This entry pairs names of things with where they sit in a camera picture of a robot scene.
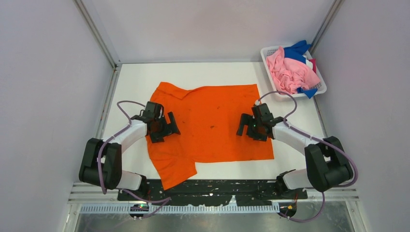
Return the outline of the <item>orange t-shirt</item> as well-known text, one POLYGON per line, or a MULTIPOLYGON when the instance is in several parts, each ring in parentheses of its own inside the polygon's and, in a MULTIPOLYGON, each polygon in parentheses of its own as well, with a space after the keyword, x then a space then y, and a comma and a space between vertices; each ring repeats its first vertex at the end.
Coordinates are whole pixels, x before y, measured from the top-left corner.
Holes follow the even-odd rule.
POLYGON ((197 163, 272 160, 271 142, 236 134, 242 114, 260 94, 256 84, 205 86, 192 90, 161 82, 151 101, 172 112, 179 134, 147 141, 148 155, 167 190, 196 175, 197 163))

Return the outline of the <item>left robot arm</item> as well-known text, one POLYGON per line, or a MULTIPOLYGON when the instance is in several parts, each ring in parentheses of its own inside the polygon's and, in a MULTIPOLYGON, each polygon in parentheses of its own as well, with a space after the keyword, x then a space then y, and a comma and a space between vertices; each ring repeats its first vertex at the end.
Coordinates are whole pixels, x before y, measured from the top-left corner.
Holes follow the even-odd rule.
POLYGON ((99 186, 103 193, 114 189, 129 190, 135 199, 143 200, 148 194, 146 177, 123 170, 122 154, 141 139, 162 143, 165 137, 180 134, 180 131, 173 112, 167 113, 160 103, 147 102, 134 116, 129 116, 121 103, 117 102, 117 107, 125 115, 127 124, 114 135, 87 141, 79 180, 99 186))

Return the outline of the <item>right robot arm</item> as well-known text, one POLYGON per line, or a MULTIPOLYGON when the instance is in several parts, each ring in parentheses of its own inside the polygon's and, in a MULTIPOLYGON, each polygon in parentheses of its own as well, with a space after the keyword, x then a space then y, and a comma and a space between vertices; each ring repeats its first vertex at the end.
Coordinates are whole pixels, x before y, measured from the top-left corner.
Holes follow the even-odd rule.
POLYGON ((338 138, 317 138, 293 126, 286 117, 274 117, 267 104, 254 104, 252 114, 242 114, 237 135, 256 141, 278 140, 305 157, 306 168, 290 170, 276 177, 278 196, 289 198, 296 189, 325 192, 333 187, 348 187, 357 180, 357 169, 344 153, 338 138))

